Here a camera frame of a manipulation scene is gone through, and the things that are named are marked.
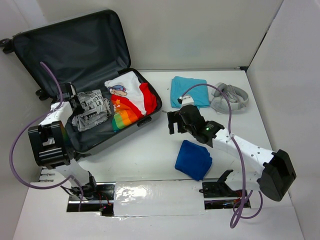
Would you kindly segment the rainbow cartoon white shirt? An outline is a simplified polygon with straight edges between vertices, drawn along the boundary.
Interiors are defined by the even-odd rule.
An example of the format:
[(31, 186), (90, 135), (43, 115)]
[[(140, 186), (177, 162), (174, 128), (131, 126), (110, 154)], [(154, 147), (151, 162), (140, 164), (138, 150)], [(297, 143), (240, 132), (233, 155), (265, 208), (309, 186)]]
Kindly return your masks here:
[(148, 83), (141, 83), (134, 71), (107, 80), (104, 86), (110, 93), (114, 109), (111, 122), (114, 132), (152, 114), (157, 108), (156, 96), (151, 92)]

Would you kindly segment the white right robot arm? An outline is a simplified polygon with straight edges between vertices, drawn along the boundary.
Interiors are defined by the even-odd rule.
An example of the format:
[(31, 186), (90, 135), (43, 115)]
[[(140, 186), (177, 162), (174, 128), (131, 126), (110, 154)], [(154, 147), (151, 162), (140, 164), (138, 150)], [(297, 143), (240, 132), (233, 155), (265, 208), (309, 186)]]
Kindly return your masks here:
[(249, 191), (260, 191), (269, 199), (280, 202), (297, 177), (286, 151), (264, 149), (236, 136), (222, 124), (205, 120), (194, 105), (168, 112), (167, 119), (170, 134), (174, 134), (174, 125), (177, 125), (179, 133), (189, 133), (199, 143), (243, 160), (254, 169), (247, 173), (226, 170), (218, 184), (218, 190), (223, 196), (230, 196), (245, 186)]

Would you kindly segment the dark blue towel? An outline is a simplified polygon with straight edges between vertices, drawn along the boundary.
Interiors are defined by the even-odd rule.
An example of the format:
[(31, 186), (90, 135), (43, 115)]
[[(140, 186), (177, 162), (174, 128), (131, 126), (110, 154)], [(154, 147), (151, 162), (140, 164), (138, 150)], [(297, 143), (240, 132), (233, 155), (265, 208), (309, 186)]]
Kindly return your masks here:
[(180, 146), (174, 168), (195, 181), (202, 181), (212, 163), (213, 159), (205, 147), (184, 140)]

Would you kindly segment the dark grey hardshell suitcase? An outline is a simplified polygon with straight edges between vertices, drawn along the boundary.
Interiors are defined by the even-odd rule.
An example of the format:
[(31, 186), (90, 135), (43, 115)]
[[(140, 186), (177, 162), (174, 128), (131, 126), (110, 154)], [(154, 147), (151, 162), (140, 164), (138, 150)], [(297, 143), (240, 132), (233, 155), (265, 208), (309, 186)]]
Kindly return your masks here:
[(111, 95), (104, 83), (127, 73), (135, 73), (140, 83), (146, 79), (131, 68), (131, 58), (123, 26), (111, 9), (53, 22), (4, 38), (5, 54), (15, 53), (41, 88), (56, 99), (57, 84), (72, 84), (77, 92), (100, 90)]

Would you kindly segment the white grey headphones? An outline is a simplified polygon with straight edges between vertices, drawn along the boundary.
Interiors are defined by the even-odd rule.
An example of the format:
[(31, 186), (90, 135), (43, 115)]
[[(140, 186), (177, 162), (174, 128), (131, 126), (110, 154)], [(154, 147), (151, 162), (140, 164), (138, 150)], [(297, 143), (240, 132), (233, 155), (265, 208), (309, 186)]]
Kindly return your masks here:
[[(241, 110), (248, 105), (249, 95), (243, 89), (222, 82), (217, 83), (215, 87), (227, 96), (232, 112)], [(211, 95), (213, 98), (210, 107), (216, 112), (228, 114), (229, 105), (224, 96), (216, 89), (211, 91)]]

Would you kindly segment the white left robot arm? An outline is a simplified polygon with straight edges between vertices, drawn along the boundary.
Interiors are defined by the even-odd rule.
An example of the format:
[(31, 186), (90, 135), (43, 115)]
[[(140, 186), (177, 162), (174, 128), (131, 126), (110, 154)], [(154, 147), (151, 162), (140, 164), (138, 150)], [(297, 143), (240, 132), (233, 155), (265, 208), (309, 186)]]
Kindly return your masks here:
[(51, 104), (46, 117), (28, 129), (35, 162), (40, 167), (55, 170), (71, 184), (66, 190), (70, 195), (92, 200), (97, 197), (99, 187), (93, 175), (77, 163), (78, 153), (74, 149), (65, 126), (75, 110), (81, 106), (76, 88), (71, 83), (60, 85), (62, 95)]

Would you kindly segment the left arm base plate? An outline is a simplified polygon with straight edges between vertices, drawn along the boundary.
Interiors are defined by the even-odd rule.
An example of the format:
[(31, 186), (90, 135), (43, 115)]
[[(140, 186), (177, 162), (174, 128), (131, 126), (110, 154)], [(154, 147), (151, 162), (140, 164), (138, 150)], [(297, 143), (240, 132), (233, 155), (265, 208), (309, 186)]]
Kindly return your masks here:
[[(72, 192), (71, 188), (65, 189), (69, 194), (66, 212), (76, 213), (79, 211), (80, 198)], [(101, 216), (114, 216), (114, 182), (98, 182), (96, 184), (96, 192), (93, 193), (91, 199), (83, 198), (80, 205), (80, 211), (89, 213), (99, 213)]]

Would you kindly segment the newspaper print cloth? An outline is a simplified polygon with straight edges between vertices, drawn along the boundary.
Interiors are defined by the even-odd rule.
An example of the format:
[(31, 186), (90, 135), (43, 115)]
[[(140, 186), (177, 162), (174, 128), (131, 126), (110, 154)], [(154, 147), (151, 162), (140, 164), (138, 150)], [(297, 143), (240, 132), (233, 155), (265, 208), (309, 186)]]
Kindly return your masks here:
[(71, 123), (79, 132), (90, 130), (112, 116), (110, 101), (102, 95), (100, 89), (79, 92), (77, 98), (83, 113), (75, 115)]

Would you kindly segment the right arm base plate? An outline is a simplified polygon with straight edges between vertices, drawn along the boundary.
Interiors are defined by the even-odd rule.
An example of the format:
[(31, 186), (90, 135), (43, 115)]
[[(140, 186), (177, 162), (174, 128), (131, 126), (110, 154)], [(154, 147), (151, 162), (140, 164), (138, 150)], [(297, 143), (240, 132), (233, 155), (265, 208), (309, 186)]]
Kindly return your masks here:
[(204, 197), (205, 210), (232, 209), (240, 206), (242, 189), (231, 190), (227, 184), (227, 177), (233, 170), (226, 170), (218, 179), (209, 179), (202, 182), (199, 190)]

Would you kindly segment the light blue shirt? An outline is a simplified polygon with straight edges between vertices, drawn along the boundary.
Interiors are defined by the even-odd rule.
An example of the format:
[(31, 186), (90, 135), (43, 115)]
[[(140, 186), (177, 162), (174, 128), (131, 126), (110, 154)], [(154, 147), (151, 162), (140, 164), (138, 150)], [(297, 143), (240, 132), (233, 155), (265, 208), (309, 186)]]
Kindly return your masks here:
[[(170, 104), (172, 108), (179, 109), (181, 104), (178, 102), (178, 98), (182, 96), (192, 86), (197, 84), (207, 84), (204, 79), (197, 78), (185, 78), (181, 76), (175, 76), (171, 80), (170, 89)], [(191, 96), (194, 100), (194, 105), (198, 108), (208, 108), (210, 106), (209, 102), (209, 92), (206, 85), (196, 86), (189, 90), (186, 95)]]

